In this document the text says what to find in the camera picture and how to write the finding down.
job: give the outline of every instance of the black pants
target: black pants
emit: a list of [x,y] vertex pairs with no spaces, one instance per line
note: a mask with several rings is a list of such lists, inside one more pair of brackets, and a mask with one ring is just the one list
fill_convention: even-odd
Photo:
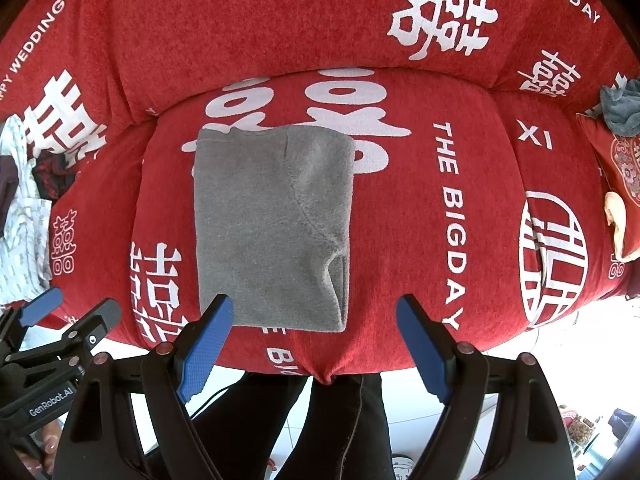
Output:
[[[194,426],[224,480],[264,480],[274,444],[306,377],[246,373]],[[153,475],[168,478],[156,449]],[[394,480],[380,374],[314,382],[308,415],[278,480]]]

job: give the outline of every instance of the white patterned clothing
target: white patterned clothing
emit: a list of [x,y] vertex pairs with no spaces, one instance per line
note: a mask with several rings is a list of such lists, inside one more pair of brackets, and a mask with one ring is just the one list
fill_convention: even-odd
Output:
[[25,129],[17,115],[2,128],[0,155],[14,158],[20,180],[0,239],[0,304],[7,304],[33,300],[49,288],[51,202],[38,193],[31,174],[36,160],[27,159]]

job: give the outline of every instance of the blue gripper pad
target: blue gripper pad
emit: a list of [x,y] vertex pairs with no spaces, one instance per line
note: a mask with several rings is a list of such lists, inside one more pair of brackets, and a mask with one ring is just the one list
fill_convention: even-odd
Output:
[[[455,345],[454,339],[449,333],[441,332],[440,329],[447,332],[443,325],[438,326],[439,324],[429,320],[420,304],[411,295],[398,300],[396,323],[427,391],[437,396],[443,404],[448,404],[455,370],[456,358],[452,350],[452,346]],[[436,336],[438,341],[434,341],[432,336]]]
[[[215,306],[216,302],[209,308],[215,308]],[[197,324],[207,322],[206,317],[207,311]],[[191,397],[199,394],[204,388],[233,324],[234,303],[225,296],[206,326],[197,327],[201,331],[200,335],[184,360],[182,383],[178,388],[178,395],[183,403],[189,402]]]
[[62,291],[56,286],[40,294],[31,303],[22,308],[20,324],[22,326],[36,326],[41,320],[51,314],[62,304]]

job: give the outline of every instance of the beige cloth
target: beige cloth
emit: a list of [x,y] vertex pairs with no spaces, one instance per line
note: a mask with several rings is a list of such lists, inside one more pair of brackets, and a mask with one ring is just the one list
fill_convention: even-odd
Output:
[[609,191],[604,196],[604,214],[607,216],[607,224],[614,225],[613,231],[613,248],[616,259],[619,262],[631,262],[640,257],[640,248],[633,253],[622,257],[624,254],[624,241],[626,229],[626,208],[622,197],[614,192]]

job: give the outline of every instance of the gray folded sweatshirt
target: gray folded sweatshirt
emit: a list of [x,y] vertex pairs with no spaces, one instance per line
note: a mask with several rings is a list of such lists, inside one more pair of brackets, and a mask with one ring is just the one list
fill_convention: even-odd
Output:
[[235,325],[342,332],[354,142],[317,126],[201,130],[194,167],[200,309]]

